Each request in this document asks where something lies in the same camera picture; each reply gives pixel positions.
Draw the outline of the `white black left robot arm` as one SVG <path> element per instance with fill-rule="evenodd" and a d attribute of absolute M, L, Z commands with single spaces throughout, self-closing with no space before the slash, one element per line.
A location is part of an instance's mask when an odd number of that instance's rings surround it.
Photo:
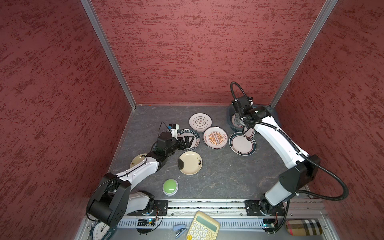
<path fill-rule="evenodd" d="M 193 140 L 194 137 L 178 137 L 171 132 L 160 133 L 156 148 L 146 154 L 140 164 L 116 175 L 103 176 L 89 199 L 86 216 L 115 227 L 126 214 L 152 209 L 153 195 L 145 191 L 132 194 L 131 190 L 158 172 L 176 151 L 189 149 Z"/>

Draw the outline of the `beige plate under left arm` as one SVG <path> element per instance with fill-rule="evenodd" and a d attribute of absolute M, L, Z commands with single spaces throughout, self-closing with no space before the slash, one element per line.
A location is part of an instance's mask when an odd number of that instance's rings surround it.
<path fill-rule="evenodd" d="M 140 154 L 140 155 L 137 155 L 130 163 L 130 168 L 133 168 L 137 165 L 140 165 L 142 163 L 142 161 L 145 161 L 146 160 L 146 155 L 147 154 Z"/>

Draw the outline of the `plate with green lettered rim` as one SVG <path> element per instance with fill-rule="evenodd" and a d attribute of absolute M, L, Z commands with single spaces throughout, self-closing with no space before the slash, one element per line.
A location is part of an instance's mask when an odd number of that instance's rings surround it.
<path fill-rule="evenodd" d="M 251 141 L 254 139 L 255 136 L 255 130 L 254 128 L 247 128 L 246 126 L 243 127 L 242 134 L 245 136 L 245 138 L 248 141 Z"/>

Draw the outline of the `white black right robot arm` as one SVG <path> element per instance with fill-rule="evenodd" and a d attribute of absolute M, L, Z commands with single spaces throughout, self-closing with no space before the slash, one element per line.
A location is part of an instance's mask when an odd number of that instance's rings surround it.
<path fill-rule="evenodd" d="M 235 123 L 262 135 L 287 167 L 279 175 L 278 182 L 261 196 L 260 211 L 270 216 L 275 213 L 277 206 L 294 197 L 299 189 L 314 179 L 317 167 L 301 156 L 304 154 L 307 157 L 308 153 L 291 143 L 268 108 L 253 107 L 252 98 L 246 96 L 234 99 L 232 105 L 236 111 Z"/>

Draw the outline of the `white plate green red rim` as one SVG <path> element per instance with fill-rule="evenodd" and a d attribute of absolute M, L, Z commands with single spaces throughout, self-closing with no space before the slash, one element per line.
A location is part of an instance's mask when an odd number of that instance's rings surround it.
<path fill-rule="evenodd" d="M 255 140 L 248 140 L 242 133 L 233 133 L 229 138 L 229 144 L 231 149 L 241 156 L 250 156 L 257 150 Z"/>

